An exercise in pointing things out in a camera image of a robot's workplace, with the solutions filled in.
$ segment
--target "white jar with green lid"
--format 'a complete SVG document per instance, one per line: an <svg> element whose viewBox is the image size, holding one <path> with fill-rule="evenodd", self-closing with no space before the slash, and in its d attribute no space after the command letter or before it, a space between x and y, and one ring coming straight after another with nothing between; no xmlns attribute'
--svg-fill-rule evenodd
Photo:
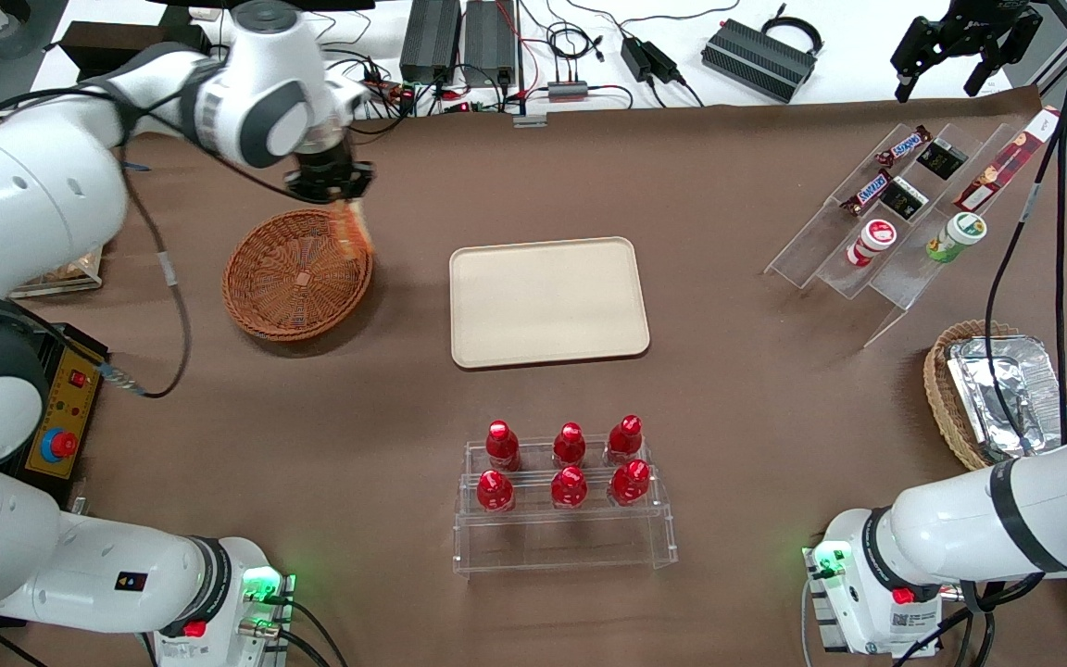
<svg viewBox="0 0 1067 667"><path fill-rule="evenodd" d="M954 260L961 250L982 241L986 236L986 221L982 216L956 215L946 222L935 239L928 242L924 250L933 261L947 264Z"/></svg>

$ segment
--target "aluminum foil container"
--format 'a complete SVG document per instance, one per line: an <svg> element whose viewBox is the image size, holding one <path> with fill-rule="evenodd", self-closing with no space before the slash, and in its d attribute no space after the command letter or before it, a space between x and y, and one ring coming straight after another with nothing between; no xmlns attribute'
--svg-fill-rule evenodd
<svg viewBox="0 0 1067 667"><path fill-rule="evenodd" d="M991 338L991 353L1010 420L994 393L986 339L966 338L945 348L954 388L983 452L999 461L1060 447L1060 388L1049 350L1037 338L1001 336Z"/></svg>

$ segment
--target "power supply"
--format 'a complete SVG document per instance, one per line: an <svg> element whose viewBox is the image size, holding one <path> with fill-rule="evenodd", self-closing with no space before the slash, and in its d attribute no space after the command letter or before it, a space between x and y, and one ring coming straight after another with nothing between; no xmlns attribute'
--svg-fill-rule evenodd
<svg viewBox="0 0 1067 667"><path fill-rule="evenodd" d="M402 43L402 79L449 81L459 54L459 0L414 0Z"/></svg>
<svg viewBox="0 0 1067 667"><path fill-rule="evenodd" d="M706 42L702 62L777 101L789 102L813 73L817 55L728 18Z"/></svg>
<svg viewBox="0 0 1067 667"><path fill-rule="evenodd" d="M509 20L516 20L513 0L468 0L463 13L463 79L471 88L508 88L516 81L516 37Z"/></svg>

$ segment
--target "red bottle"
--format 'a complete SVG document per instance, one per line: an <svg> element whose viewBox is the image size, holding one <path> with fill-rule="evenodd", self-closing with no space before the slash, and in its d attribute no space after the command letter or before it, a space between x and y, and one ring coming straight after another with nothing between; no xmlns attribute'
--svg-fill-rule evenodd
<svg viewBox="0 0 1067 667"><path fill-rule="evenodd" d="M558 509L574 509L587 498L587 477L574 465L568 465L555 474L551 481L551 499Z"/></svg>
<svg viewBox="0 0 1067 667"><path fill-rule="evenodd" d="M611 474L608 485L608 499L612 504L627 507L640 496L649 493L650 471L643 460L634 459Z"/></svg>
<svg viewBox="0 0 1067 667"><path fill-rule="evenodd" d="M516 473L522 467L521 446L516 433L504 422L495 420L488 427L488 439L483 442L488 450L488 463L505 473Z"/></svg>
<svg viewBox="0 0 1067 667"><path fill-rule="evenodd" d="M608 465L620 465L636 459L640 451L640 418L630 414L620 420L608 434L608 444L604 447L604 461Z"/></svg>
<svg viewBox="0 0 1067 667"><path fill-rule="evenodd" d="M562 431L554 439L554 464L558 467L582 465L587 443L584 442L584 430L574 422L562 425Z"/></svg>
<svg viewBox="0 0 1067 667"><path fill-rule="evenodd" d="M475 499L487 511L509 511L516 505L513 482L495 470L480 474L480 482L475 486Z"/></svg>

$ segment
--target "wicker basket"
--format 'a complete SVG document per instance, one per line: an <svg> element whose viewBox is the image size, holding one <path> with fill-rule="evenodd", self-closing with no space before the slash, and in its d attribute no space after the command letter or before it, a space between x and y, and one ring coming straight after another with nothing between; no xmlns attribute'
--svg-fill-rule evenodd
<svg viewBox="0 0 1067 667"><path fill-rule="evenodd" d="M945 444L950 445L953 455L970 470L992 465L994 461L989 460L982 452L978 443L974 442L970 430L970 418L966 416L966 409L962 409L958 393L953 388L953 377L944 364L944 350L952 343L962 338L983 336L986 334L984 329L986 321L983 319L958 322L945 329L924 356L924 393L928 396L928 404L933 409L937 428L940 428L941 435L944 436ZM1014 336L1019 332L1019 329L991 321L991 336Z"/></svg>
<svg viewBox="0 0 1067 667"><path fill-rule="evenodd" d="M356 307L373 254L354 207L272 217L237 245L225 267L225 308L246 333L291 342L318 336Z"/></svg>

